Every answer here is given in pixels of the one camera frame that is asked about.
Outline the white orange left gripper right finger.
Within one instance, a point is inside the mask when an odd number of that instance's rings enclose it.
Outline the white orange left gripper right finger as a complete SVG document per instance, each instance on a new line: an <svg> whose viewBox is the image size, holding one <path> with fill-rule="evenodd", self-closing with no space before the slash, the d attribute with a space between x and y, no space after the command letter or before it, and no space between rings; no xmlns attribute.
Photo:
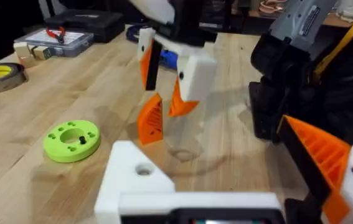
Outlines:
<svg viewBox="0 0 353 224"><path fill-rule="evenodd" d="M285 200L287 223L353 223L353 145L287 115L277 134L309 190Z"/></svg>

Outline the bare white left gripper left finger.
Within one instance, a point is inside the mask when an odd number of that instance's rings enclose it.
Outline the bare white left gripper left finger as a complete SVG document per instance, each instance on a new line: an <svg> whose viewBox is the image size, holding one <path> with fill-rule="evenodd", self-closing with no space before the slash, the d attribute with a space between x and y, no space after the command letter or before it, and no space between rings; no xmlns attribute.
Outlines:
<svg viewBox="0 0 353 224"><path fill-rule="evenodd" d="M174 192L174 182L132 141L115 141L94 206L97 223L120 223L122 193Z"/></svg>

